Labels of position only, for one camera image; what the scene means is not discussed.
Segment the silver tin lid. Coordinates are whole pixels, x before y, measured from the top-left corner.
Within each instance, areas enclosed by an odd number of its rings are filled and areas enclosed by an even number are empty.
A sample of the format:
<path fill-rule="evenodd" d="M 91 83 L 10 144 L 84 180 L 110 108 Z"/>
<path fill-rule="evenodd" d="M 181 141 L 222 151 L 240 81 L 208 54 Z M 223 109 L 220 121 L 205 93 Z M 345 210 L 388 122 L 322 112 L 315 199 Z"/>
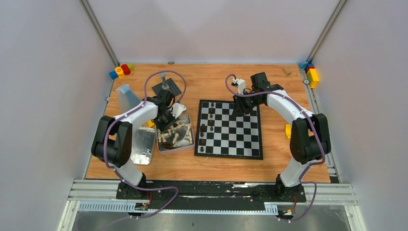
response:
<path fill-rule="evenodd" d="M 132 134 L 131 160 L 136 165 L 148 165 L 152 160 L 156 130 L 140 127 Z"/>

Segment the folding chess board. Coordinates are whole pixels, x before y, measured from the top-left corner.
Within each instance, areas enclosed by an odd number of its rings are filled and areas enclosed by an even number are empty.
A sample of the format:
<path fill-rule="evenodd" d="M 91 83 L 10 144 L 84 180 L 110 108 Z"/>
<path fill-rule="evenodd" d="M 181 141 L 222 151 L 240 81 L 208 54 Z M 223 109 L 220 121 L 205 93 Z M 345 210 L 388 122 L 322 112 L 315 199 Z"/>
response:
<path fill-rule="evenodd" d="M 209 113 L 211 102 L 215 103 L 212 117 Z M 195 156 L 263 160 L 259 106 L 249 115 L 231 121 L 233 104 L 233 101 L 199 101 Z M 200 137 L 201 124 L 207 125 L 203 137 Z M 200 139 L 206 139 L 205 153 L 200 153 Z"/>

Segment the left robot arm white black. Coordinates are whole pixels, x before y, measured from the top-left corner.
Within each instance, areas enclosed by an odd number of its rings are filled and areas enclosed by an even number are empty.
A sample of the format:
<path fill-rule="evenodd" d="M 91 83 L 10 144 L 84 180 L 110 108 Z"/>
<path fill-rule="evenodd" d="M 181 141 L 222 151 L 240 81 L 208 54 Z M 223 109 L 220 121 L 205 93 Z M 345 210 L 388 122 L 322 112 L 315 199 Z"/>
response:
<path fill-rule="evenodd" d="M 175 105 L 175 96 L 162 90 L 121 115 L 104 115 L 99 120 L 91 154 L 129 185 L 128 191 L 136 199 L 147 194 L 147 185 L 145 174 L 131 160 L 133 133 L 149 120 L 161 130 L 167 129 L 177 118 L 173 113 Z"/>

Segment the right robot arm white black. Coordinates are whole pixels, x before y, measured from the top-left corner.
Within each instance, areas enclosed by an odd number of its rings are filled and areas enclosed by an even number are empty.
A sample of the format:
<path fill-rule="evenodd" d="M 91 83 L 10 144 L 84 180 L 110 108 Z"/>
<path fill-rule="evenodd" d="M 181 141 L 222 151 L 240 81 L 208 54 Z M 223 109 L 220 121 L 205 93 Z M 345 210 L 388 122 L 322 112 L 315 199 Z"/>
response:
<path fill-rule="evenodd" d="M 226 77 L 225 84 L 233 94 L 234 116 L 244 116 L 255 106 L 264 104 L 276 111 L 290 125 L 291 159 L 277 176 L 275 195 L 287 201 L 294 194 L 294 187 L 303 183 L 304 175 L 312 166 L 325 163 L 331 152 L 331 140 L 327 117 L 315 114 L 298 104 L 279 84 L 271 84 L 266 73 L 250 77 L 251 87 L 234 74 Z"/>

